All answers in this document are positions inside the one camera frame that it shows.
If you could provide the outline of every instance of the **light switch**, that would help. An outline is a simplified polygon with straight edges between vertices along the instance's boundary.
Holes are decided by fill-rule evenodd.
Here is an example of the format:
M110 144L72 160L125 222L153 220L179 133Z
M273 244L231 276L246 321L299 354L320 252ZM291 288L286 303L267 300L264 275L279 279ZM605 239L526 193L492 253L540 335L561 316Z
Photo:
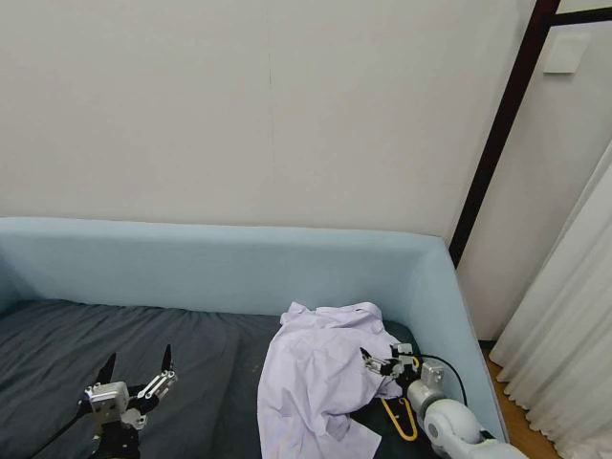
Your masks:
M590 39L590 33L558 33L548 53L544 73L573 74L578 69Z

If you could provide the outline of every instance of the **white shirt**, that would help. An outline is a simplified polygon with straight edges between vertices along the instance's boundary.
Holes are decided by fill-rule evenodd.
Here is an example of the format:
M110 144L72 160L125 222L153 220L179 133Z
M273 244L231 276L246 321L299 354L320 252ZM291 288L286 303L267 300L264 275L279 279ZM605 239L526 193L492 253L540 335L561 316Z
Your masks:
M395 382L368 371L360 347L384 359L397 342L379 308L360 303L310 311L292 303L280 318L259 380L263 459L371 459L380 435L348 413L373 397L399 397Z

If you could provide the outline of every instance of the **white cloth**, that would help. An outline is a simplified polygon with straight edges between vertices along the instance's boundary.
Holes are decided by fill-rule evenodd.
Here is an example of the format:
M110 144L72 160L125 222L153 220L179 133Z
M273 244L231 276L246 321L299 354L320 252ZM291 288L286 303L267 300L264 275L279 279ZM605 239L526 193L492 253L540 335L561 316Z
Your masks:
M368 371L360 347L390 358L372 303L310 311L293 303L280 319L257 391L263 459L371 459L380 435L351 420L373 397L398 397L395 382Z
M561 457L612 457L612 143L491 353Z

